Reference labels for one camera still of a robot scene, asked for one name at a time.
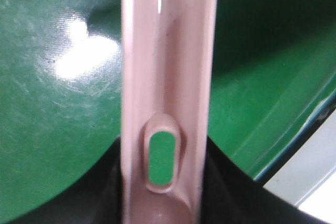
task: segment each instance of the pink plastic strip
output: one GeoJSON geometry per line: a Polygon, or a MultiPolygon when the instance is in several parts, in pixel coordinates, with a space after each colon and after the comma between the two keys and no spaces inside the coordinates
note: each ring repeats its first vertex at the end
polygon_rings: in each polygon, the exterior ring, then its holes
{"type": "Polygon", "coordinates": [[[123,223],[198,223],[216,0],[122,0],[123,223]],[[172,182],[147,178],[158,131],[176,139],[172,182]]]}

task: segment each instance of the plastic handle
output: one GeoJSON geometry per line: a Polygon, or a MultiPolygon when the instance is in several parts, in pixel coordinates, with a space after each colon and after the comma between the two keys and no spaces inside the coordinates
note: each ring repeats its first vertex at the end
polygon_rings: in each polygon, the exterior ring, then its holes
{"type": "Polygon", "coordinates": [[[122,0],[123,223],[198,223],[216,0],[122,0]],[[149,142],[175,137],[172,181],[148,180],[149,142]]]}

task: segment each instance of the oval slot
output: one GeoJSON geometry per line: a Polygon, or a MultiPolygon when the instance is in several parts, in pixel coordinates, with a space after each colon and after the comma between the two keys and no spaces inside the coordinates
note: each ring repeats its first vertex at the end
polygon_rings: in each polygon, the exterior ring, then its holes
{"type": "Polygon", "coordinates": [[[149,150],[148,179],[155,185],[167,185],[174,176],[175,137],[166,131],[152,135],[149,150]]]}

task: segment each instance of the scratched green surface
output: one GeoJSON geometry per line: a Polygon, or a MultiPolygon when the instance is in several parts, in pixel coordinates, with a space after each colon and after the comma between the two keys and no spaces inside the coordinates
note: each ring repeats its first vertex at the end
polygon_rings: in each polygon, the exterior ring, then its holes
{"type": "MultiPolygon", "coordinates": [[[[120,37],[120,0],[0,0],[0,222],[119,135],[120,37]]],[[[334,95],[335,72],[335,0],[218,0],[210,137],[257,178],[334,95]]]]}

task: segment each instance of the green surface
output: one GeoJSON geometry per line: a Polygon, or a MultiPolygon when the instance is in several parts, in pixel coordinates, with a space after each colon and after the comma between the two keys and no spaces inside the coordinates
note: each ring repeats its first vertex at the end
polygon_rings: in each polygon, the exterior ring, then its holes
{"type": "Polygon", "coordinates": [[[151,137],[149,152],[149,180],[166,185],[173,178],[175,137],[169,132],[158,132],[151,137]]]}
{"type": "MultiPolygon", "coordinates": [[[[0,31],[6,222],[119,135],[120,0],[0,0],[0,31]]],[[[335,0],[218,0],[210,137],[257,178],[335,95],[335,72],[335,0]]]]}

